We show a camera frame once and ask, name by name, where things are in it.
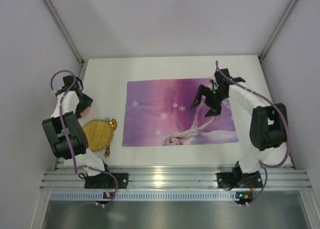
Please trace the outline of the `pink plastic cup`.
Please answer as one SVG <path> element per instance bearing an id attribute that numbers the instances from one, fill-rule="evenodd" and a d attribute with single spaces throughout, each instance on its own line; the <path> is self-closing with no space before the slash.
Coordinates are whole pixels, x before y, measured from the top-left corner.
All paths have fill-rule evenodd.
<path id="1" fill-rule="evenodd" d="M 80 116 L 83 118 L 83 117 L 86 117 L 89 113 L 90 113 L 90 110 L 91 108 L 90 107 L 87 107 L 84 111 L 82 111 L 80 113 Z"/>

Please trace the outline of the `yellow woven round plate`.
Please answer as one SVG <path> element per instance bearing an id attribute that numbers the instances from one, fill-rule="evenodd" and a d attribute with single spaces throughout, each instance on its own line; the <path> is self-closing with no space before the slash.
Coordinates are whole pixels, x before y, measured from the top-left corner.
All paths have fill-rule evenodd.
<path id="1" fill-rule="evenodd" d="M 95 119 L 86 123 L 82 129 L 92 152 L 99 152 L 111 144 L 114 131 L 108 121 Z"/>

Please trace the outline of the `gold spoon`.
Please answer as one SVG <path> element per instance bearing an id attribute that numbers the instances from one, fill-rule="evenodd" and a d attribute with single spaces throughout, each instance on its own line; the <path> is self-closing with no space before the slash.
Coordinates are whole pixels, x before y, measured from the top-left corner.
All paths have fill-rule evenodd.
<path id="1" fill-rule="evenodd" d="M 110 156 L 110 146 L 111 146 L 111 143 L 112 143 L 113 134 L 114 134 L 114 131 L 117 129 L 117 126 L 118 126 L 117 121 L 114 118 L 110 119 L 110 122 L 107 122 L 107 123 L 109 123 L 109 126 L 110 126 L 110 128 L 112 130 L 112 133 L 111 133 L 111 136 L 110 136 L 109 143 L 105 148 L 105 152 L 104 152 L 104 157 L 105 158 Z"/>

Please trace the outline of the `purple princess placemat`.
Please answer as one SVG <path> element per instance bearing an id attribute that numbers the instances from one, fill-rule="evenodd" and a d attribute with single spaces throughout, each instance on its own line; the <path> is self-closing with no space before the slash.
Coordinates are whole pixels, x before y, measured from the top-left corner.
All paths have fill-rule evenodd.
<path id="1" fill-rule="evenodd" d="M 151 147 L 229 144 L 239 141 L 230 103 L 221 114 L 206 117 L 209 107 L 192 108 L 198 87 L 209 78 L 129 81 L 122 146 Z"/>

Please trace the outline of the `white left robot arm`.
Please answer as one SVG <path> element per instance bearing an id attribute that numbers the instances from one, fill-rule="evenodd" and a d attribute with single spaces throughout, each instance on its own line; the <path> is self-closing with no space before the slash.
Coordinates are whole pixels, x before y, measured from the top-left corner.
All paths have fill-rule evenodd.
<path id="1" fill-rule="evenodd" d="M 83 83 L 75 75 L 62 78 L 63 86 L 53 90 L 56 107 L 42 128 L 56 158 L 71 160 L 74 172 L 85 180 L 86 189 L 103 189 L 112 184 L 107 164 L 89 149 L 87 136 L 79 122 L 91 109 L 93 99 L 83 93 Z"/>

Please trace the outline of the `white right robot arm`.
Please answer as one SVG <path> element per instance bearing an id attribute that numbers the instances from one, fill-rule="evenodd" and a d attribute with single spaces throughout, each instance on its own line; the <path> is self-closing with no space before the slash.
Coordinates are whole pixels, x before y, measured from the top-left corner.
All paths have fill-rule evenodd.
<path id="1" fill-rule="evenodd" d="M 230 76 L 228 69 L 217 68 L 210 85 L 199 85 L 192 108 L 205 104 L 209 107 L 206 117 L 216 117 L 222 112 L 226 99 L 235 100 L 251 116 L 250 145 L 244 156 L 236 162 L 231 172 L 217 174 L 218 187 L 262 188 L 261 168 L 271 168 L 264 161 L 273 149 L 279 148 L 288 139 L 287 108 L 284 104 L 274 104 L 265 96 L 242 85 L 241 77 Z"/>

